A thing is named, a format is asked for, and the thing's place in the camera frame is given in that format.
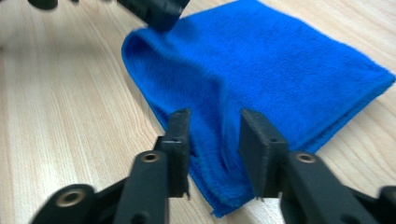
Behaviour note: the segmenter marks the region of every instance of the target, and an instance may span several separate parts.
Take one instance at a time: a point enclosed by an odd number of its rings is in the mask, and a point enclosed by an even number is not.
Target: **blue towel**
[[[395,77],[353,48],[256,1],[180,20],[169,33],[140,29],[125,66],[166,129],[191,109],[190,174],[216,217],[253,198],[237,153],[240,112],[262,112],[290,150],[316,152]]]

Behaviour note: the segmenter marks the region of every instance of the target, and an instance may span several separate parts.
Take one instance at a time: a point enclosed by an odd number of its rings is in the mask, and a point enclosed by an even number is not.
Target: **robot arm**
[[[58,6],[58,0],[28,1],[32,6],[42,10],[52,10]],[[135,14],[149,27],[160,32],[172,29],[189,1],[190,0],[117,0],[118,3]]]

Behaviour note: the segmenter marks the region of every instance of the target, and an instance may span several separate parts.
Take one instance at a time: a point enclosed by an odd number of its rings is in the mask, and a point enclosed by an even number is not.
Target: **microfiber cloth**
[[[156,118],[191,109],[190,174],[222,217],[253,198],[237,152],[241,110],[264,114],[290,150],[316,152],[395,77],[353,48],[256,1],[143,28],[122,46]]]

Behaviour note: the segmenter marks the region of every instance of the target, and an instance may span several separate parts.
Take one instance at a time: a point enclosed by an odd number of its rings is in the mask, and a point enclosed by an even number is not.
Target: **bolt hole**
[[[56,205],[59,207],[69,207],[80,203],[85,198],[85,192],[82,189],[70,189],[63,193],[56,200]]]
[[[351,215],[341,215],[341,221],[346,224],[361,224],[359,220]]]
[[[71,194],[67,195],[66,197],[64,197],[64,200],[66,202],[73,202],[77,197],[78,197],[78,194],[74,192],[74,193],[71,193]]]
[[[148,222],[148,215],[145,213],[136,213],[131,219],[132,224],[145,224]]]
[[[306,153],[299,153],[296,156],[297,160],[306,162],[306,163],[313,163],[316,161],[315,157]]]
[[[154,162],[159,159],[160,159],[160,156],[158,154],[151,153],[151,154],[145,155],[142,160],[145,162]]]

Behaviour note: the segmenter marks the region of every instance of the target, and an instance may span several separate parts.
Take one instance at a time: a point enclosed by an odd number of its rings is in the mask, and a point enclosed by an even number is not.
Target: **table surface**
[[[183,17],[219,6],[192,0]],[[263,1],[362,51],[396,73],[393,0]],[[0,222],[27,223],[57,189],[98,190],[128,175],[163,130],[120,56],[144,24],[117,3],[60,1],[42,12],[0,3]],[[370,103],[319,152],[340,180],[375,196],[396,185],[396,87]],[[222,218],[191,181],[171,200],[171,223],[283,223],[278,200],[252,201]]]

